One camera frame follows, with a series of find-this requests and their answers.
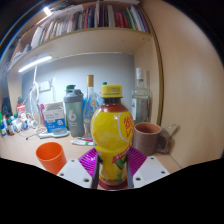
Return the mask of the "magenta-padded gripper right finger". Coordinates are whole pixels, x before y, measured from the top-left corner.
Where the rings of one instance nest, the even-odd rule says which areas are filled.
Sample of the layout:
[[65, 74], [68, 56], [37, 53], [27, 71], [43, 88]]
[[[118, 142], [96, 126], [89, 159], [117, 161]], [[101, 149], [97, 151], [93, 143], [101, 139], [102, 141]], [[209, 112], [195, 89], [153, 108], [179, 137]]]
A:
[[169, 172], [155, 156], [145, 156], [135, 148], [131, 148], [127, 157], [128, 188], [140, 188], [157, 181]]

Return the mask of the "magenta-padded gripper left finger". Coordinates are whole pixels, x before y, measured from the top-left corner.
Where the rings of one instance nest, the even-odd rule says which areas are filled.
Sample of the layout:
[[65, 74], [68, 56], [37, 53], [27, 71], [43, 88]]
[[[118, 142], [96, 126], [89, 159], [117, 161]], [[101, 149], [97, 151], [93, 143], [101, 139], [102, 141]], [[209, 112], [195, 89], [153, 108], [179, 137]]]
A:
[[99, 181], [100, 161], [95, 148], [79, 159], [70, 159], [59, 171], [58, 176], [78, 186], [96, 189]]

